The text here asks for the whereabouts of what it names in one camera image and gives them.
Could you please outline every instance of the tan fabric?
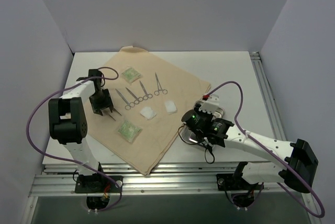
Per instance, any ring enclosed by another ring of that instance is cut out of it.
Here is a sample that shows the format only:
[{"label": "tan fabric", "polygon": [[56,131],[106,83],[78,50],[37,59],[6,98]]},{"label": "tan fabric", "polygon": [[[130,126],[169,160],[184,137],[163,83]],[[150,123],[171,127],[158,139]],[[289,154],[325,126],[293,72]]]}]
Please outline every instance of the tan fabric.
[{"label": "tan fabric", "polygon": [[[88,133],[140,173],[147,175],[176,138],[177,129],[182,124],[181,118],[184,113],[192,108],[195,101],[209,90],[210,83],[202,81],[140,48],[122,48],[105,66],[112,67],[119,73],[131,66],[143,77],[131,85],[122,78],[106,81],[105,88],[109,89],[114,106],[122,116],[113,113],[112,116],[117,120],[115,122],[108,116],[101,117],[93,114],[88,102],[85,104]],[[114,76],[110,70],[102,71],[106,77]],[[154,95],[154,91],[157,90],[155,72],[162,88],[168,92],[166,95],[162,93],[159,96]],[[115,89],[118,89],[128,102],[133,102],[134,98],[125,88],[129,88],[138,97],[143,96],[144,92],[139,83],[140,80],[147,92],[153,95],[153,98],[140,102],[131,110],[125,110],[126,103]],[[175,102],[178,110],[176,113],[169,115],[166,112],[164,105],[166,100]],[[157,113],[153,119],[146,120],[140,115],[140,110],[145,106],[150,106]],[[124,118],[143,129],[133,143],[127,142],[117,133]]]}]

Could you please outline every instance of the white table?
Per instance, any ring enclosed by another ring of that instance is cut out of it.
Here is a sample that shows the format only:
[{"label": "white table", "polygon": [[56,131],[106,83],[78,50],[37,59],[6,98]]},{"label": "white table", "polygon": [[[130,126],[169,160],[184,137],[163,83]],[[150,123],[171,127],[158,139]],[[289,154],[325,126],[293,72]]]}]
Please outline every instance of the white table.
[{"label": "white table", "polygon": [[[243,88],[244,104],[239,116],[241,125],[253,132],[273,138],[273,131],[264,106],[255,72],[248,52],[153,52],[158,57],[180,67],[200,79],[209,81],[215,88],[225,81],[237,81]],[[115,52],[76,53],[66,87],[75,83],[80,76],[87,76],[88,69],[104,65]],[[238,88],[233,84],[219,89],[215,94],[220,97],[220,106],[226,110],[225,119],[233,121],[240,103]],[[118,156],[106,147],[87,136],[93,155],[101,164],[123,164]],[[49,139],[47,152],[72,158],[65,147],[56,140]],[[235,149],[216,147],[216,162],[263,161],[256,156]],[[67,162],[44,157],[43,164],[66,164]],[[179,137],[160,161],[160,164],[205,163],[204,151],[184,144]]]}]

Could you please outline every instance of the white wall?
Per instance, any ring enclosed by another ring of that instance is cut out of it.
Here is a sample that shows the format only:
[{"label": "white wall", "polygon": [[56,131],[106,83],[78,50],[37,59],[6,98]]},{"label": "white wall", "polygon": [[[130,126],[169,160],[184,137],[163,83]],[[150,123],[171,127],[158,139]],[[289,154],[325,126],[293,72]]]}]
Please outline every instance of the white wall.
[{"label": "white wall", "polygon": [[259,51],[286,0],[44,0],[72,51]]},{"label": "white wall", "polygon": [[[32,109],[64,84],[72,61],[42,0],[0,0],[0,219],[19,223],[41,155],[26,139]],[[47,108],[34,120],[35,143],[46,147]]]},{"label": "white wall", "polygon": [[287,137],[319,159],[313,188],[335,219],[335,0],[288,0],[261,58]]}]

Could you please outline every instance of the green package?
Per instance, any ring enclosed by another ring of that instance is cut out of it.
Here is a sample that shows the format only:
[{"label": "green package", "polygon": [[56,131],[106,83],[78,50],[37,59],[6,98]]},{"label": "green package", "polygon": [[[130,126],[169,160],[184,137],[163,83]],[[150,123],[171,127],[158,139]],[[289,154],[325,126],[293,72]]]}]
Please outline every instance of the green package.
[{"label": "green package", "polygon": [[142,75],[137,70],[135,70],[133,67],[130,67],[122,72],[121,76],[129,83],[131,84],[135,80],[139,79]]},{"label": "green package", "polygon": [[133,143],[137,135],[142,131],[142,128],[133,125],[131,122],[125,120],[121,127],[118,129],[118,133],[130,143]]}]

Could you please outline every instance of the metal tray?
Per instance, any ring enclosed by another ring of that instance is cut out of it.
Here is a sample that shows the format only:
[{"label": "metal tray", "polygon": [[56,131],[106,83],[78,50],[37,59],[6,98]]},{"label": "metal tray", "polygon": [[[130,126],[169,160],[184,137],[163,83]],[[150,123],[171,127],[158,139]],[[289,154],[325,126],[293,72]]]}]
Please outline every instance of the metal tray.
[{"label": "metal tray", "polygon": [[[205,101],[204,100],[199,100],[195,102],[193,108],[195,107],[196,104],[202,105]],[[225,114],[225,110],[222,107],[218,107],[214,113],[215,118],[223,118]],[[195,134],[191,132],[186,126],[183,127],[181,136],[184,140],[189,141],[191,143],[197,143],[195,140]]]}]

